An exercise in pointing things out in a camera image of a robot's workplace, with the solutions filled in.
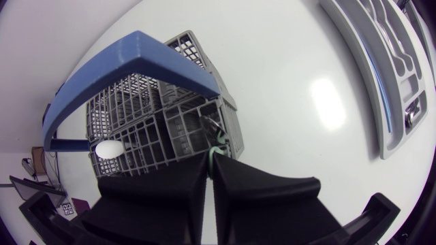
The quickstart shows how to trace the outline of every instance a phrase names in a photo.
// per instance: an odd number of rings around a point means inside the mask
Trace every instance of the cable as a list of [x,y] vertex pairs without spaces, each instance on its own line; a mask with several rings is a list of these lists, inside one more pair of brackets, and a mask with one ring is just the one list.
[[58,181],[58,183],[59,183],[59,190],[62,190],[62,191],[64,191],[64,188],[63,188],[63,185],[62,185],[62,183],[61,183],[61,180],[59,179],[59,168],[58,168],[58,171],[56,171],[54,168],[53,168],[53,165],[52,165],[52,162],[50,161],[50,159],[49,158],[47,158],[47,160],[48,160],[48,164],[50,165],[50,168],[52,169],[52,171],[54,172],[54,175],[56,176],[56,179],[57,179],[57,181]]
[[47,179],[48,179],[48,181],[49,181],[50,184],[53,186],[53,182],[52,182],[52,180],[50,179],[50,176],[48,176],[47,169],[46,169],[46,167],[45,167],[44,164],[43,164],[43,162],[45,162],[45,161],[43,161],[43,158],[42,158],[42,155],[43,155],[44,153],[45,153],[45,151],[42,150],[42,151],[41,151],[41,157],[40,157],[41,165],[42,165],[42,168],[44,169],[44,172],[46,172],[46,175],[47,175]]
[[[43,150],[42,152],[41,152],[41,161],[42,161],[42,155],[45,153],[45,151]],[[54,155],[54,160],[56,161],[56,165],[55,165],[55,167],[57,167],[57,171],[55,171],[55,169],[53,169],[53,166],[52,166],[52,163],[51,163],[51,161],[50,161],[50,159],[47,157],[47,160],[48,160],[48,164],[50,165],[50,168],[52,169],[52,171],[54,172],[54,174],[55,174],[55,176],[56,176],[56,178],[57,178],[57,181],[59,182],[59,190],[61,190],[61,191],[63,191],[64,193],[65,193],[65,198],[67,199],[67,201],[68,201],[68,203],[70,203],[71,204],[71,207],[72,207],[72,209],[74,210],[74,212],[77,214],[77,211],[76,211],[76,208],[74,207],[74,204],[73,204],[73,201],[71,200],[69,200],[69,198],[68,198],[68,194],[65,192],[65,189],[63,188],[63,185],[62,185],[62,183],[61,183],[61,176],[60,176],[60,173],[59,173],[59,162],[57,161],[57,152],[55,153],[55,155]],[[50,179],[50,176],[48,175],[48,173],[47,173],[47,169],[44,167],[44,164],[42,164],[42,167],[44,168],[44,171],[46,172],[46,174],[47,174],[47,179],[48,179],[48,181],[50,181],[50,183],[51,183],[51,185],[53,186],[53,183],[52,183],[52,181],[51,181],[51,179]]]

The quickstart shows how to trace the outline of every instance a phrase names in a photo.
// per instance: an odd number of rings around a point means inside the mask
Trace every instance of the gray plastic basket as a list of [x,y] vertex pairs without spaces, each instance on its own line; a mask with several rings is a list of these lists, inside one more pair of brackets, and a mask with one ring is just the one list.
[[[219,145],[206,136],[201,116],[225,130],[229,140],[220,148],[228,156],[237,159],[243,151],[236,104],[193,33],[186,31],[166,44],[213,74],[220,96],[209,100],[138,73],[116,81],[87,103],[89,156],[97,177],[145,174]],[[103,140],[123,142],[125,152],[115,159],[99,158],[95,147]]]

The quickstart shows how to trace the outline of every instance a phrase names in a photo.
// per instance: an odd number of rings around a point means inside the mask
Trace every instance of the dishwasher basket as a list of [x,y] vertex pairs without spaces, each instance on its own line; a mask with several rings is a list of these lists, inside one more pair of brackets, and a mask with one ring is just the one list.
[[[172,49],[211,73],[220,88],[214,99],[187,89],[132,73],[105,88],[87,103],[89,157],[97,177],[135,176],[177,162],[211,146],[220,146],[237,159],[244,149],[236,104],[223,80],[191,31],[166,42]],[[227,134],[224,145],[208,137],[200,118],[215,121]],[[123,142],[115,159],[101,159],[95,147],[103,140]]]

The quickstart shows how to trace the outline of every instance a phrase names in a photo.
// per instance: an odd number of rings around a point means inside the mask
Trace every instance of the black plastic part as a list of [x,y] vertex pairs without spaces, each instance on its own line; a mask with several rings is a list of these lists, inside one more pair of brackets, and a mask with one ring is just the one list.
[[306,244],[348,239],[318,200],[315,178],[283,178],[214,154],[219,244]]
[[29,188],[29,189],[33,189],[35,192],[43,191],[43,192],[49,193],[51,195],[59,196],[60,197],[59,201],[57,203],[54,203],[54,205],[56,207],[59,207],[63,203],[63,200],[65,200],[65,198],[67,197],[67,193],[65,193],[63,191],[56,191],[52,186],[41,185],[38,182],[29,181],[29,180],[20,180],[19,178],[15,178],[13,176],[9,176],[9,180],[14,185],[16,191],[18,192],[21,199],[23,199],[23,200],[27,200],[27,199],[26,199],[26,197],[22,196],[22,193],[20,192],[20,188],[18,188],[16,186],[16,184],[25,186],[26,188]]
[[198,154],[143,176],[100,178],[102,198],[83,225],[126,244],[199,244],[206,156]]
[[400,209],[381,193],[374,194],[363,213],[344,226],[351,235],[347,245],[375,244],[390,227]]
[[[341,227],[315,178],[283,178],[214,154],[219,244],[375,244],[399,209],[380,193]],[[47,244],[199,244],[207,154],[144,176],[104,177],[102,198],[71,222],[38,192],[20,209]]]
[[34,194],[20,206],[20,210],[47,245],[113,244],[57,214],[50,198],[43,192]]

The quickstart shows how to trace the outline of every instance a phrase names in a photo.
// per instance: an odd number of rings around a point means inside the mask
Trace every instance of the white egg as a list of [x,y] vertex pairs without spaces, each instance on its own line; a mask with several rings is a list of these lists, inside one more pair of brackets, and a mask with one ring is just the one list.
[[122,142],[116,140],[105,140],[100,142],[95,148],[97,156],[103,159],[113,159],[124,152],[124,145]]

